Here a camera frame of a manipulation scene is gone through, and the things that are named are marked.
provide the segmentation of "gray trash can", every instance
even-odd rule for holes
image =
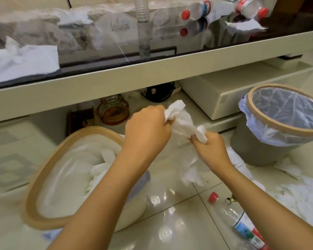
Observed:
[[[313,141],[313,97],[287,85],[255,87],[239,102],[245,113],[231,147],[247,163],[268,166]]]

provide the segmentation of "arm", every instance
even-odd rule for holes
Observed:
[[[282,206],[235,169],[229,160],[223,138],[207,132],[208,142],[191,142],[203,161],[230,189],[273,250],[313,249],[313,227]]]
[[[49,250],[107,249],[126,198],[171,136],[164,107],[149,106],[125,126],[125,143],[114,163]]]

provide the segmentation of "wooden rim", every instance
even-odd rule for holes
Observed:
[[[298,94],[301,94],[303,96],[306,96],[308,98],[313,99],[313,96],[310,96],[309,94],[297,89],[297,88],[293,88],[291,86],[288,85],[281,85],[281,84],[275,84],[275,83],[270,83],[270,84],[264,84],[261,86],[257,86],[252,88],[247,96],[247,100],[246,100],[246,105],[248,107],[248,109],[250,110],[250,112],[256,117],[258,118],[260,121],[264,122],[265,124],[267,124],[269,127],[272,127],[276,130],[288,133],[288,134],[292,134],[292,135],[297,135],[297,136],[305,136],[305,137],[313,137],[313,129],[305,129],[305,128],[298,128],[298,127],[293,127],[293,126],[289,126],[283,123],[280,123],[268,116],[266,116],[265,114],[263,114],[253,103],[253,93],[261,88],[268,88],[268,87],[273,87],[273,88],[281,88],[281,89],[285,89],[285,90],[289,90],[289,91],[293,91],[296,92]]]
[[[36,202],[46,178],[48,177],[56,163],[62,158],[62,156],[76,141],[84,136],[91,134],[99,134],[105,136],[119,144],[121,147],[123,147],[124,145],[124,138],[121,135],[100,126],[86,127],[72,133],[69,137],[67,137],[57,147],[51,157],[36,174],[34,180],[29,184],[27,195],[22,203],[21,212],[22,220],[27,225],[40,230],[51,230],[64,227],[71,219],[71,216],[59,218],[44,217],[38,212]]]

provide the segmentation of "bottle cap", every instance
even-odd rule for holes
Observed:
[[[218,197],[219,197],[219,195],[216,192],[212,192],[212,194],[209,197],[209,201],[211,203],[214,203],[215,201],[217,201]]]
[[[181,14],[181,18],[183,20],[188,20],[190,17],[190,10],[184,10]]]
[[[181,37],[185,37],[188,35],[188,29],[187,28],[182,28],[180,31],[179,31],[179,34],[181,35]]]
[[[259,19],[261,18],[265,18],[269,13],[269,9],[268,8],[261,8],[259,9],[259,11],[257,12],[257,17]]]

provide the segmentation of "white floor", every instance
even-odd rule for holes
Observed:
[[[304,55],[313,64],[313,50]],[[313,94],[313,75],[304,89]],[[225,143],[233,130],[222,133]],[[313,142],[293,151],[291,159],[305,175],[313,177]],[[249,166],[254,178],[268,191],[284,183],[297,183],[291,176],[272,167]],[[202,174],[205,187],[185,186],[174,166],[166,159],[150,167],[151,188],[147,208],[133,225],[113,235],[109,249],[216,249],[237,250],[243,239],[226,226],[208,203],[209,195],[230,195],[228,188],[212,172]],[[23,225],[17,206],[0,203],[0,250],[46,249],[48,242],[40,232]]]

